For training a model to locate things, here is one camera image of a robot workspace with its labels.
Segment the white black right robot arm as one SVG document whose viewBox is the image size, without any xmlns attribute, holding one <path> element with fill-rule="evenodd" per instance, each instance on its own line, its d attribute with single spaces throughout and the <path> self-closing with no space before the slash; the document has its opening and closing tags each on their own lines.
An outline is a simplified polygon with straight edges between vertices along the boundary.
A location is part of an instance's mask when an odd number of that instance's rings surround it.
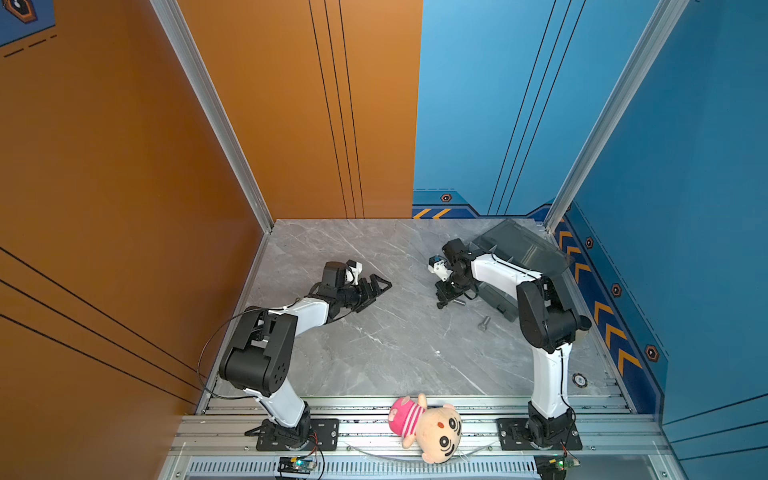
<svg viewBox="0 0 768 480">
<path fill-rule="evenodd" d="M 460 252 L 451 260 L 433 256 L 428 270 L 436 275 L 438 306 L 443 308 L 478 284 L 488 284 L 514 297 L 524 339 L 532 348 L 534 388 L 522 438 L 540 449 L 583 448 L 576 412 L 568 400 L 568 367 L 572 344 L 591 320 L 567 307 L 552 279 L 498 259 L 492 253 Z"/>
</svg>

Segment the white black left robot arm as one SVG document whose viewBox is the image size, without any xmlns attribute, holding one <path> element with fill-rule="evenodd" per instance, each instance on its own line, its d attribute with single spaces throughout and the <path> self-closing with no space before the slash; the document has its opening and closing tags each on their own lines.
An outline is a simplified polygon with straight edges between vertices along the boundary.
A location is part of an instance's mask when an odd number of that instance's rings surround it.
<svg viewBox="0 0 768 480">
<path fill-rule="evenodd" d="M 359 313 L 392 288 L 377 274 L 359 277 L 350 266 L 331 262 L 307 295 L 283 307 L 247 308 L 223 352 L 219 377 L 255 399 L 267 413 L 246 432 L 260 449 L 299 450 L 313 441 L 311 410 L 288 380 L 295 339 Z"/>
</svg>

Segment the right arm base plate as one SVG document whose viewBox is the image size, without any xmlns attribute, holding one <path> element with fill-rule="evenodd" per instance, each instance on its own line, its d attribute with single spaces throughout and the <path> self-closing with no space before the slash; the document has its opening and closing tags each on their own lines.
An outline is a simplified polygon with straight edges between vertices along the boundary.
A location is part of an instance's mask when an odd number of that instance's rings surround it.
<svg viewBox="0 0 768 480">
<path fill-rule="evenodd" d="M 564 415 L 556 419 L 500 418 L 497 433 L 503 451 L 580 451 L 583 443 L 575 421 Z"/>
</svg>

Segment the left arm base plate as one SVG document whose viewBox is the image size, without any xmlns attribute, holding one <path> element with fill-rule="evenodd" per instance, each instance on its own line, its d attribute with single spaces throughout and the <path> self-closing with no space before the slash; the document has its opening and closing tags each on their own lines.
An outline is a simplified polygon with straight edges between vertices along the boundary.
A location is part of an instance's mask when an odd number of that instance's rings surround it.
<svg viewBox="0 0 768 480">
<path fill-rule="evenodd" d="M 340 421 L 336 418 L 308 418 L 296 427 L 283 427 L 264 420 L 259 427 L 256 450 L 263 452 L 303 451 L 318 447 L 335 451 L 339 439 Z"/>
</svg>

